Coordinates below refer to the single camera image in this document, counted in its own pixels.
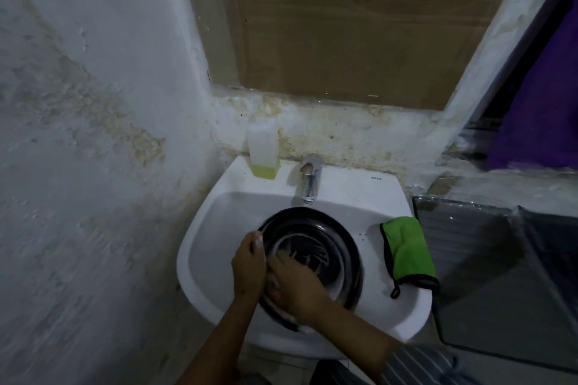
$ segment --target dish soap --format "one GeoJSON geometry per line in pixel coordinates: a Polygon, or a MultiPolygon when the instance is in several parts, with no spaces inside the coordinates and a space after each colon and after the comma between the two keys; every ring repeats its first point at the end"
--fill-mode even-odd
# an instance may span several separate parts
{"type": "Polygon", "coordinates": [[[267,116],[263,110],[257,111],[249,119],[247,144],[253,175],[274,180],[281,166],[277,119],[267,116]]]}

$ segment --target yellow liquid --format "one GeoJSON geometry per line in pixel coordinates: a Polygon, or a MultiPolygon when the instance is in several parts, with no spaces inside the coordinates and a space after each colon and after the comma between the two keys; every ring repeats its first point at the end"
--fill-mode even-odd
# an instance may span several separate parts
{"type": "Polygon", "coordinates": [[[273,168],[267,166],[259,166],[251,163],[251,172],[255,177],[264,178],[266,180],[274,180],[277,177],[277,172],[281,167],[281,162],[277,159],[277,164],[273,168]]]}

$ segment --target sink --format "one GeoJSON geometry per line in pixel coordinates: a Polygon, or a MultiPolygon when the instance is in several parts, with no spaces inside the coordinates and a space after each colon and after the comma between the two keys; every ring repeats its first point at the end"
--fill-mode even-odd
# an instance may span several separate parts
{"type": "MultiPolygon", "coordinates": [[[[303,205],[299,194],[300,163],[282,160],[275,180],[255,177],[248,159],[239,156],[203,202],[177,257],[179,282],[192,305],[217,324],[233,300],[231,259],[243,236],[271,215],[303,205]]],[[[403,285],[390,298],[394,284],[383,260],[379,224],[411,216],[394,175],[325,166],[315,210],[341,223],[355,241],[364,269],[361,296],[354,313],[377,328],[407,341],[430,315],[431,291],[403,285]]],[[[342,359],[343,354],[314,331],[293,332],[276,323],[260,305],[246,341],[292,356],[342,359]]]]}

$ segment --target faucet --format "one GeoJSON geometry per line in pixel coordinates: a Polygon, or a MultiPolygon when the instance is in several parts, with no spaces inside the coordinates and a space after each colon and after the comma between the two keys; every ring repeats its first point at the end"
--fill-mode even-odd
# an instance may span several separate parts
{"type": "Polygon", "coordinates": [[[323,159],[317,154],[307,154],[301,163],[299,171],[302,177],[301,198],[305,204],[311,204],[317,199],[319,184],[322,178],[323,159]]]}

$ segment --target person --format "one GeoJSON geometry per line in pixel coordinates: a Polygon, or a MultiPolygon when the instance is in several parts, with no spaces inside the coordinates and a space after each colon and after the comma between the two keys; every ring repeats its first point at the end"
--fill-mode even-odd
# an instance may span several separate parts
{"type": "MultiPolygon", "coordinates": [[[[387,335],[329,298],[327,290],[307,266],[283,251],[267,262],[261,232],[249,233],[232,262],[234,299],[177,385],[269,384],[263,378],[242,378],[236,361],[245,333],[265,288],[267,266],[277,279],[267,296],[327,338],[376,384],[475,385],[458,359],[443,346],[411,346],[387,335]]],[[[321,360],[312,385],[363,385],[338,361],[321,360]]]]}

